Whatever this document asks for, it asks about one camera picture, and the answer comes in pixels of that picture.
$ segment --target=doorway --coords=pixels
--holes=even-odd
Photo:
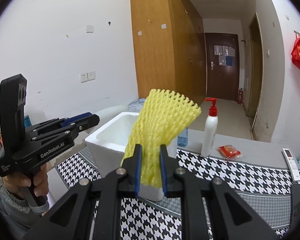
[[[263,49],[257,14],[255,14],[249,25],[249,31],[251,41],[252,71],[247,116],[250,119],[251,131],[253,131],[258,114],[263,79]]]
[[[207,96],[236,101],[240,56],[237,34],[206,33]]]

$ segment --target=floor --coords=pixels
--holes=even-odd
[[[189,129],[204,131],[210,106],[211,102],[202,103],[202,112],[189,126]],[[250,132],[250,122],[242,105],[235,101],[218,99],[216,106],[218,108],[217,134],[253,139]]]

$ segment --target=sticker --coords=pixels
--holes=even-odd
[[[214,55],[228,56],[228,46],[214,45]]]
[[[232,47],[228,48],[228,56],[235,57],[235,50]]]
[[[226,66],[226,56],[219,56],[219,65]]]
[[[232,57],[226,56],[226,65],[233,66]]]

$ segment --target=power outlet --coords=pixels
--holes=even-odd
[[[96,79],[96,72],[88,72],[88,80],[94,80]]]
[[[80,74],[80,82],[86,82],[88,81],[88,74],[87,73],[81,73]]]

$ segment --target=white bottle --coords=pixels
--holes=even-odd
[[[208,157],[212,150],[214,138],[218,125],[218,110],[216,107],[216,98],[206,98],[204,101],[211,101],[212,106],[209,108],[209,115],[206,120],[206,127],[204,129],[204,137],[202,142],[201,156]]]

